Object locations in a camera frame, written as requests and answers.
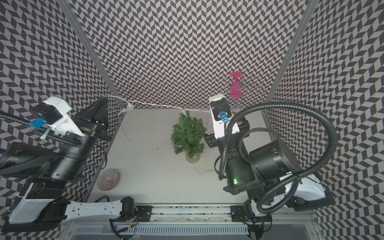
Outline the small green christmas tree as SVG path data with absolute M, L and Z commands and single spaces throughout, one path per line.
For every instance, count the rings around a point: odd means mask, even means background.
M 176 155 L 184 153 L 187 162 L 197 163 L 204 153 L 203 137 L 206 131 L 207 128 L 201 118 L 192 117 L 190 111 L 180 113 L 171 135 L 174 153 Z

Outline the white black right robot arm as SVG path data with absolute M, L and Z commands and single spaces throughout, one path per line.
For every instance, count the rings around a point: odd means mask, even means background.
M 281 139 L 270 142 L 254 151 L 248 152 L 244 138 L 251 133 L 268 132 L 278 136 L 267 128 L 250 128 L 249 122 L 242 118 L 235 124 L 236 133 L 232 134 L 227 154 L 227 163 L 221 174 L 227 180 L 224 191 L 237 195 L 246 192 L 248 200 L 241 207 L 232 206 L 234 222 L 260 223 L 271 221 L 271 214 L 263 214 L 257 209 L 257 201 L 292 173 L 301 170 L 300 164 L 287 144 Z M 318 174 L 301 178 L 293 196 L 284 204 L 296 212 L 316 210 L 335 204 L 335 198 L 326 186 L 321 184 Z

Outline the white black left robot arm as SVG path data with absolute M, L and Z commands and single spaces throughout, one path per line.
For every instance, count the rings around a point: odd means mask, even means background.
M 67 183 L 83 179 L 82 172 L 98 140 L 108 135 L 109 100 L 99 99 L 73 116 L 72 108 L 51 97 L 32 108 L 33 121 L 1 112 L 3 120 L 25 125 L 44 139 L 63 144 L 59 152 L 12 143 L 1 150 L 1 176 L 26 180 L 15 201 L 2 215 L 4 233 L 43 232 L 75 220 L 108 219 L 136 221 L 137 209 L 131 197 L 119 201 L 81 203 L 63 197 Z

